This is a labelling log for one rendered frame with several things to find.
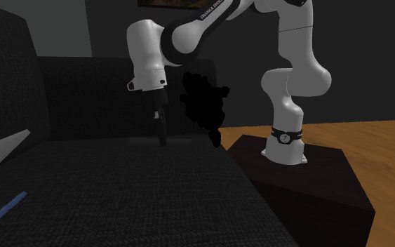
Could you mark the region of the blue flat strip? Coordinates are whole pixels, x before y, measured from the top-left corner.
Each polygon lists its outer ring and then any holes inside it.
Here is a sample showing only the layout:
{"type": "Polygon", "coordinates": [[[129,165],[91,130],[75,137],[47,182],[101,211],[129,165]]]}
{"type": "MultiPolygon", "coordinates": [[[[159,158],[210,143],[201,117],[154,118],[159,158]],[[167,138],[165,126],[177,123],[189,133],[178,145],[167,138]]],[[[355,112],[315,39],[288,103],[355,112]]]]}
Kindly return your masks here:
{"type": "Polygon", "coordinates": [[[15,207],[23,198],[27,196],[26,192],[21,192],[19,195],[15,196],[11,201],[9,201],[5,206],[0,209],[0,219],[9,212],[13,207],[15,207]]]}

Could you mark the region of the black lumpy figure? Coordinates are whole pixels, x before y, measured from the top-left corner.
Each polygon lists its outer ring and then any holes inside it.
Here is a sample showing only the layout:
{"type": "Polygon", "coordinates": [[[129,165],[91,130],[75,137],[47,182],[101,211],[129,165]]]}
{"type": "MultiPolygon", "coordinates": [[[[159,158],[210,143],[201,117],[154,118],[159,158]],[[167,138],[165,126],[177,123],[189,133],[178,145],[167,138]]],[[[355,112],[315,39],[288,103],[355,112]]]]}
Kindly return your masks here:
{"type": "Polygon", "coordinates": [[[206,76],[186,72],[182,78],[185,94],[180,96],[180,102],[185,104],[185,114],[199,128],[208,131],[208,137],[214,147],[221,145],[219,128],[225,120],[223,99],[227,98],[230,88],[213,86],[206,76]]]}

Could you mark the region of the dark fabric sofa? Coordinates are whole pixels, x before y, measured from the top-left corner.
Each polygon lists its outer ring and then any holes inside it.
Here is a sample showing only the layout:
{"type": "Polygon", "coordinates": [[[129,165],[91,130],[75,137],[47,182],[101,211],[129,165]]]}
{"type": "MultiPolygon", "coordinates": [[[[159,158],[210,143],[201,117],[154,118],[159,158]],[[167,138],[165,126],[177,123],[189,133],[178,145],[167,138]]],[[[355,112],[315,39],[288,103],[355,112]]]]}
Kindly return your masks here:
{"type": "Polygon", "coordinates": [[[154,134],[128,58],[39,57],[24,18],[0,9],[0,247],[298,247],[223,147],[182,112],[184,142],[154,134]]]}

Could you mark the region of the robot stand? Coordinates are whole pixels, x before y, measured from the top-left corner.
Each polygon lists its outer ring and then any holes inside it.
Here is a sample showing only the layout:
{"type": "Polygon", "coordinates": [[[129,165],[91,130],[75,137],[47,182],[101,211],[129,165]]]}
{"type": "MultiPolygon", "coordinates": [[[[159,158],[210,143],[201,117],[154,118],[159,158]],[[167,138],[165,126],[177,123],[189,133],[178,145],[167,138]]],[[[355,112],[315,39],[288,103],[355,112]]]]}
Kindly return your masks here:
{"type": "Polygon", "coordinates": [[[366,247],[375,209],[341,149],[306,145],[307,162],[274,163],[266,138],[242,135],[228,150],[299,247],[366,247]]]}

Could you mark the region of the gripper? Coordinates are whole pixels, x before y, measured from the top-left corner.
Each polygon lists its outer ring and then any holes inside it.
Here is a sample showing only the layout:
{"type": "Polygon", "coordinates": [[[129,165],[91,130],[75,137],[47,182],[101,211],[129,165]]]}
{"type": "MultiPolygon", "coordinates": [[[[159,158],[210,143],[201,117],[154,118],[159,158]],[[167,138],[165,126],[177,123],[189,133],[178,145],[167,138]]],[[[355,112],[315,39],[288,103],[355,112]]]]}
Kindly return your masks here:
{"type": "Polygon", "coordinates": [[[161,147],[165,147],[167,145],[166,119],[162,107],[168,104],[168,94],[166,89],[160,88],[149,91],[149,99],[152,101],[152,110],[155,111],[154,120],[158,128],[159,144],[161,147]]]}

